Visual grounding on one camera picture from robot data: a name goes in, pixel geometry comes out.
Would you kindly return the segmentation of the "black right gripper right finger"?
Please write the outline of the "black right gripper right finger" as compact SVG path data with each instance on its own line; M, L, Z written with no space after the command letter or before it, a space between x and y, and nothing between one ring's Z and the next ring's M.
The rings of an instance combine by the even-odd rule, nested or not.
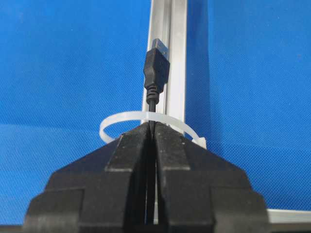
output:
M155 125L160 223L169 233L266 233L264 198L245 171Z

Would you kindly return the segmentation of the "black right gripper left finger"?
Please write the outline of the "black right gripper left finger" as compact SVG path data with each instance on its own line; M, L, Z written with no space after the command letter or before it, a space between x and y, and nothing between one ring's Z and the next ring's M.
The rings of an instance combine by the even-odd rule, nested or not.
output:
M124 233L145 221L149 125L55 171L32 199L26 233Z

